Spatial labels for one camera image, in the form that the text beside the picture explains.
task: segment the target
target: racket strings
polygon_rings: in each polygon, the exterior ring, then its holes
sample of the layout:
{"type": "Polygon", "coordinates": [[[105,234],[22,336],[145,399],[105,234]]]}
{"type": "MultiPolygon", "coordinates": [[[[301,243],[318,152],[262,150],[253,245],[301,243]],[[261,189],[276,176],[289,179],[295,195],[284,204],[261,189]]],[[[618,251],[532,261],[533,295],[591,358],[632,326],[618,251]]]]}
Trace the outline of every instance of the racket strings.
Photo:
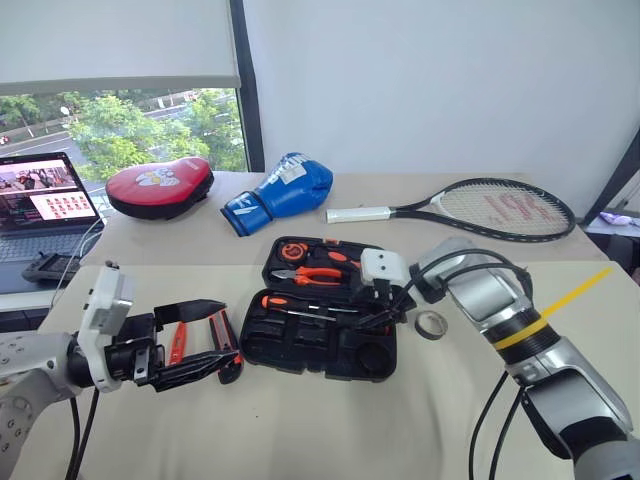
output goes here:
{"type": "Polygon", "coordinates": [[[503,232],[550,235],[570,224],[563,208],[531,190],[500,183],[464,185],[434,199],[443,214],[503,232]]]}

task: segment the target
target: tennis racket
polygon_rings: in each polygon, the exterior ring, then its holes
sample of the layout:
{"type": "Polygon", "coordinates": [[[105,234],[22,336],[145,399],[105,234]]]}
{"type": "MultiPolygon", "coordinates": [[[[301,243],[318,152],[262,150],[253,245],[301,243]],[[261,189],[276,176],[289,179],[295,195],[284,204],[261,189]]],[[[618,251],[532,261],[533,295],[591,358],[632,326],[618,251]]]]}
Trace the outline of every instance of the tennis racket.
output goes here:
{"type": "Polygon", "coordinates": [[[327,210],[327,223],[418,218],[511,242],[550,242],[568,235],[576,220],[559,198],[502,178],[456,182],[425,200],[401,207],[327,210]],[[430,207],[435,211],[419,210],[430,207]]]}

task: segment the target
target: yellow cable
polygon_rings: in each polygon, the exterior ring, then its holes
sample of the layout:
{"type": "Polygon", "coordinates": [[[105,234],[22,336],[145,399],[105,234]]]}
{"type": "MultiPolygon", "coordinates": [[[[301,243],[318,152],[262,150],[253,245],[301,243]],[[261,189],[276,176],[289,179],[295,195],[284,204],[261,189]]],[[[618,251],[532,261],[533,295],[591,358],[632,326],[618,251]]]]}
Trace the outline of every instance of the yellow cable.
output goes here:
{"type": "Polygon", "coordinates": [[[533,322],[531,325],[526,326],[525,328],[514,333],[513,335],[509,335],[507,338],[503,338],[502,340],[497,341],[496,343],[493,344],[493,347],[496,350],[503,350],[507,347],[515,345],[518,342],[521,342],[522,340],[530,337],[534,333],[539,332],[540,330],[542,330],[544,327],[548,325],[547,317],[554,314],[555,312],[560,310],[562,307],[571,303],[573,300],[575,300],[580,295],[585,293],[587,290],[593,287],[596,283],[598,283],[604,277],[609,275],[612,271],[613,269],[609,267],[597,273],[596,275],[588,279],[586,282],[584,282],[582,285],[580,285],[579,287],[567,293],[564,297],[562,297],[556,303],[545,308],[540,314],[541,315],[540,318],[535,322],[533,322]]]}

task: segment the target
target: roll of tape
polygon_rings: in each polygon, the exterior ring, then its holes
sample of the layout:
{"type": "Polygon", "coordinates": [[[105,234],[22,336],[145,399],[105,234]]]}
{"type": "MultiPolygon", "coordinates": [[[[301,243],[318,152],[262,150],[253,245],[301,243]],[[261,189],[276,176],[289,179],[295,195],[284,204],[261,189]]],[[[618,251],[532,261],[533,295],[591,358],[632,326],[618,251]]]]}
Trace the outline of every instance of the roll of tape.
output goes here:
{"type": "Polygon", "coordinates": [[[416,317],[414,327],[421,337],[427,340],[439,340],[447,333],[449,324],[438,312],[425,310],[416,317]]]}

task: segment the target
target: laptop screen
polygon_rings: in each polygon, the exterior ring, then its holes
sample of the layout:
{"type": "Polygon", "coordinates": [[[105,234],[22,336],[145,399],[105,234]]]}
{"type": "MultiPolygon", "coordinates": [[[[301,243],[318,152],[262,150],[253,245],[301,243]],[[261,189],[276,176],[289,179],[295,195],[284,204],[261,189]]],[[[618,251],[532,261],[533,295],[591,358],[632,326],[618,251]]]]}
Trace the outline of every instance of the laptop screen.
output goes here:
{"type": "Polygon", "coordinates": [[[97,219],[64,152],[0,158],[0,233],[88,226],[97,219]]]}

